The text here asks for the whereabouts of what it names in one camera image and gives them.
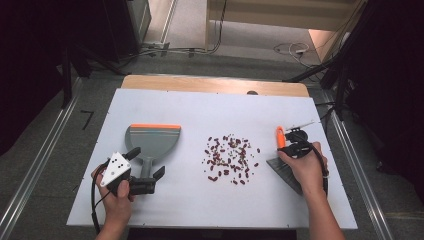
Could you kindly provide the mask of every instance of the orange gripper handle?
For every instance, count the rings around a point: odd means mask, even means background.
[[[284,135],[284,129],[281,126],[277,127],[277,146],[278,148],[283,148],[286,146],[286,137]]]

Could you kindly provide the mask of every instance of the aluminum rail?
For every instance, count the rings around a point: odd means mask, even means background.
[[[8,239],[12,233],[19,216],[24,210],[31,193],[50,158],[50,154],[52,153],[54,146],[56,145],[62,130],[65,128],[69,116],[78,101],[81,88],[82,80],[81,78],[77,78],[73,87],[74,97],[71,99],[68,106],[59,112],[53,127],[41,146],[40,151],[35,157],[31,167],[26,173],[24,180],[6,207],[6,211],[0,222],[0,240]]]
[[[327,91],[323,92],[324,100],[326,102],[334,101],[331,94],[329,94]],[[362,195],[362,199],[364,200],[368,214],[370,215],[371,221],[374,225],[378,239],[394,239],[390,231],[389,225],[387,224],[384,213],[381,210],[380,204],[378,203],[377,197],[375,196],[374,191],[372,190],[371,184],[368,181],[368,178],[365,174],[364,169],[362,168],[358,155],[356,154],[356,151],[353,147],[352,141],[350,140],[344,122],[340,122],[334,112],[331,114],[331,119],[340,138],[340,142],[342,143],[350,168],[353,172],[353,176],[355,177],[355,180],[358,183],[359,191]]]

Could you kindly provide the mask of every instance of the gray dustpan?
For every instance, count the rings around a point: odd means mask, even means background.
[[[131,124],[125,134],[128,150],[140,147],[137,156],[143,160],[141,178],[150,177],[152,162],[167,154],[177,143],[180,136],[180,125],[169,124]]]

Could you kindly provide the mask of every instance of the cable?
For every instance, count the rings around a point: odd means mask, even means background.
[[[96,205],[94,207],[97,207],[97,205],[99,205],[99,203],[101,201],[103,201],[103,199],[105,199],[107,197],[107,195],[109,195],[109,193],[111,193],[111,191],[107,192],[106,195],[104,197],[102,197],[99,201],[97,201]]]
[[[215,43],[214,47],[212,49],[207,49],[205,51],[204,48],[168,48],[168,49],[160,49],[160,48],[156,48],[156,47],[150,47],[148,50],[142,51],[136,55],[133,56],[128,56],[125,58],[122,58],[121,60],[127,60],[127,62],[125,62],[124,64],[122,64],[121,66],[119,66],[118,68],[124,67],[126,65],[128,65],[133,58],[139,57],[139,56],[144,56],[144,55],[151,55],[154,53],[160,53],[160,52],[172,52],[172,53],[195,53],[195,54],[213,54],[215,53],[219,46],[221,45],[221,40],[222,40],[222,26],[223,26],[223,22],[224,22],[224,17],[225,17],[225,10],[227,8],[227,0],[225,0],[224,2],[224,6],[222,9],[222,13],[221,13],[221,19],[220,19],[220,23],[219,23],[219,37],[218,37],[218,42]]]
[[[97,219],[97,213],[96,213],[96,206],[97,206],[98,203],[97,204],[94,203],[94,201],[95,201],[96,179],[99,176],[100,172],[105,167],[107,167],[108,165],[109,165],[109,159],[97,168],[96,173],[93,176],[93,181],[91,182],[91,218],[93,220],[94,228],[96,229],[97,234],[100,233],[100,225],[99,225],[99,221]]]

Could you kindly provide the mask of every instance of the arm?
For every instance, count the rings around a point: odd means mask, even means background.
[[[313,145],[322,156],[321,144],[314,142]],[[309,210],[311,239],[345,239],[322,188],[321,166],[315,153],[311,151],[299,159],[291,158],[281,151],[278,155],[292,168],[294,176],[302,186]],[[327,166],[327,158],[323,156],[323,160]]]
[[[102,175],[96,179],[96,185],[99,189],[100,195],[104,197],[108,194],[109,190],[105,187],[100,187]],[[96,240],[116,240],[119,239],[128,224],[131,217],[131,202],[134,201],[134,196],[129,196],[130,186],[126,180],[121,181],[118,187],[118,194],[114,196],[109,194],[103,199],[103,205],[106,211],[105,224]]]

